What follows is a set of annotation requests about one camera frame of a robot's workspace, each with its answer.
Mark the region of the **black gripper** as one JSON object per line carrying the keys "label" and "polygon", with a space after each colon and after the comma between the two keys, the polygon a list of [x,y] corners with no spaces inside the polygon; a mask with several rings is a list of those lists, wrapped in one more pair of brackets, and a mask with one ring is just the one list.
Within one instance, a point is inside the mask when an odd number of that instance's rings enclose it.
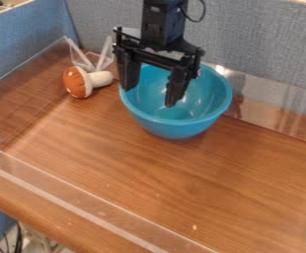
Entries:
{"label": "black gripper", "polygon": [[190,79],[198,77],[205,50],[183,37],[168,44],[143,39],[139,29],[115,27],[114,52],[118,58],[120,85],[126,91],[136,87],[142,64],[150,64],[171,71],[166,85],[164,105],[172,107],[185,95]]}

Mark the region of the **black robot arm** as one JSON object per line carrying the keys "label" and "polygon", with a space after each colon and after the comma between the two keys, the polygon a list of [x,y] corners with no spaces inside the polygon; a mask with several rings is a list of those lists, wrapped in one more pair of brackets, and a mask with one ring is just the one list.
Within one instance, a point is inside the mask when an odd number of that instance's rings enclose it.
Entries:
{"label": "black robot arm", "polygon": [[187,15],[189,0],[144,0],[142,27],[114,28],[112,45],[118,60],[120,85],[134,89],[140,80],[142,64],[170,71],[166,84],[164,105],[172,107],[185,96],[189,83],[199,77],[201,58],[206,51],[185,40],[186,21],[199,23]]}

